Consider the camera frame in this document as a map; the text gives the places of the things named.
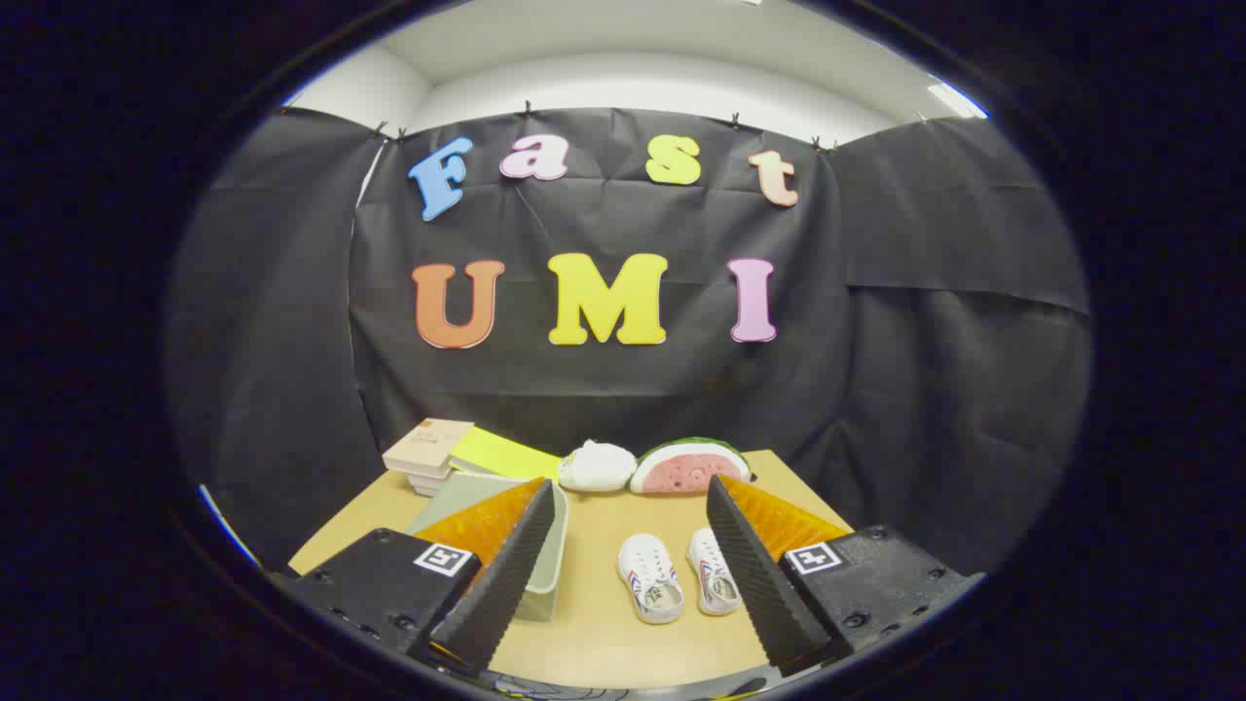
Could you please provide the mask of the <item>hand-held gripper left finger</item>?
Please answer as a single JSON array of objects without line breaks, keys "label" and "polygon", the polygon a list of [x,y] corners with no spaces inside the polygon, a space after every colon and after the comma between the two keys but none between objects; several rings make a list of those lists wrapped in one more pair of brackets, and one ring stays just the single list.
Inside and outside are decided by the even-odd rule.
[{"label": "hand-held gripper left finger", "polygon": [[279,586],[374,651],[476,676],[493,661],[553,520],[553,483],[537,478],[412,535],[376,528]]}]

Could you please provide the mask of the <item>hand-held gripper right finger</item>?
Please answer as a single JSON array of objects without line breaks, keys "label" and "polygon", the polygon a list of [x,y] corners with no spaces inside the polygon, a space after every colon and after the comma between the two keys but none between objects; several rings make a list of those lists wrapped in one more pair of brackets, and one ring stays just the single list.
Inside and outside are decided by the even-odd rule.
[{"label": "hand-held gripper right finger", "polygon": [[706,515],[768,661],[785,675],[897,639],[974,589],[890,525],[847,532],[716,474]]}]

